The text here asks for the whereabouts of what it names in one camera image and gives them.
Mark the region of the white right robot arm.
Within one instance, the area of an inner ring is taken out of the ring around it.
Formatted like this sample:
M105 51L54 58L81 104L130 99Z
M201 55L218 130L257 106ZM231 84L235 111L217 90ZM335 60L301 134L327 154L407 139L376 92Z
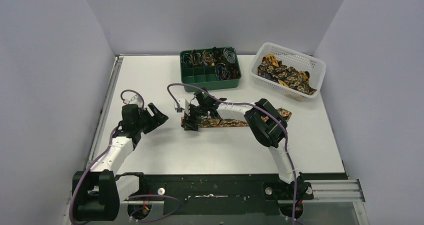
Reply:
M268 148L278 170L278 178L290 187L293 199L299 200L304 195L301 174L296 170L288 149L286 119L267 99L262 98L255 103L236 102L213 97L204 91L196 93L194 98L197 105L186 99L175 101L175 110L184 115L185 130L198 131L201 118L207 115L247 123L257 142Z

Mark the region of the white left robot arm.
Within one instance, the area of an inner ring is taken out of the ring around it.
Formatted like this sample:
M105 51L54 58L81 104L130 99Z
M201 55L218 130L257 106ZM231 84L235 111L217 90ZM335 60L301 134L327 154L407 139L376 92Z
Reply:
M73 175L69 205L69 220L73 225L116 219L124 199L116 182L118 170L135 150L142 134L150 133L168 120L153 103L146 108L137 103L126 104L121 116L110 133L106 149L84 171Z

